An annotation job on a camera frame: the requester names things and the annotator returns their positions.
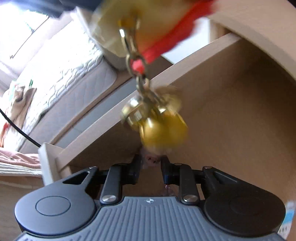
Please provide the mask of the white desk drawer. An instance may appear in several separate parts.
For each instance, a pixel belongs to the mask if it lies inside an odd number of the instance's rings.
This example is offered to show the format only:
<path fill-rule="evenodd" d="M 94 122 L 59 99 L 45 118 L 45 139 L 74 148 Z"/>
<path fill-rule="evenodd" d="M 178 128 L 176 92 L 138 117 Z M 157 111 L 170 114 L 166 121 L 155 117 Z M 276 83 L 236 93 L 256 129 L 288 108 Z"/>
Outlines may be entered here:
<path fill-rule="evenodd" d="M 255 45 L 229 33 L 152 80 L 182 93 L 185 143 L 169 152 L 173 163 L 212 166 L 295 200 L 295 78 Z M 43 182 L 89 166 L 128 162 L 139 135 L 120 123 L 126 99 L 62 149 L 39 149 Z"/>

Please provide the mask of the purple plush small toy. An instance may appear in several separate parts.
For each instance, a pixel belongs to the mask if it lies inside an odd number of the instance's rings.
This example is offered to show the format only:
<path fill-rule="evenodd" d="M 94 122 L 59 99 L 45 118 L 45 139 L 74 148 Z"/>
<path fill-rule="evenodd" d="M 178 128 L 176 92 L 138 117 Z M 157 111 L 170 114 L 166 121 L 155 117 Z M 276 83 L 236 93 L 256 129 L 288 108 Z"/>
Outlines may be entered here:
<path fill-rule="evenodd" d="M 142 169 L 154 168 L 160 165 L 161 155 L 151 153 L 144 147 L 140 149 Z"/>

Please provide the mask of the blue white zip bag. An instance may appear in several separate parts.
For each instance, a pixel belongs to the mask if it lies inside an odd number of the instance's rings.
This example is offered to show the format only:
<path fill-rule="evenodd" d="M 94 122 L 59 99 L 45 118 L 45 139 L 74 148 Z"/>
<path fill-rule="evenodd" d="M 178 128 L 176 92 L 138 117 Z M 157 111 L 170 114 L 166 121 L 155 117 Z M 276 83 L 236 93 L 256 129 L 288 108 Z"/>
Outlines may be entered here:
<path fill-rule="evenodd" d="M 280 226 L 278 234 L 287 239 L 292 228 L 292 221 L 295 216 L 295 201 L 288 201 L 285 205 L 285 218 Z"/>

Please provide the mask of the quilted mattress bed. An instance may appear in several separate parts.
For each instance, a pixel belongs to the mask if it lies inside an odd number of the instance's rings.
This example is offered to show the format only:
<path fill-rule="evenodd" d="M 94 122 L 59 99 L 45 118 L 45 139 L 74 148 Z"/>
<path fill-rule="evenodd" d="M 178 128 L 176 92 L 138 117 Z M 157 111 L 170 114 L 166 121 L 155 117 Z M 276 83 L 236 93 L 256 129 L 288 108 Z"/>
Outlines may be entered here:
<path fill-rule="evenodd" d="M 91 39 L 81 11 L 53 23 L 55 33 L 1 97 L 2 148 L 35 153 L 36 143 L 57 137 L 116 82 L 116 70 Z"/>

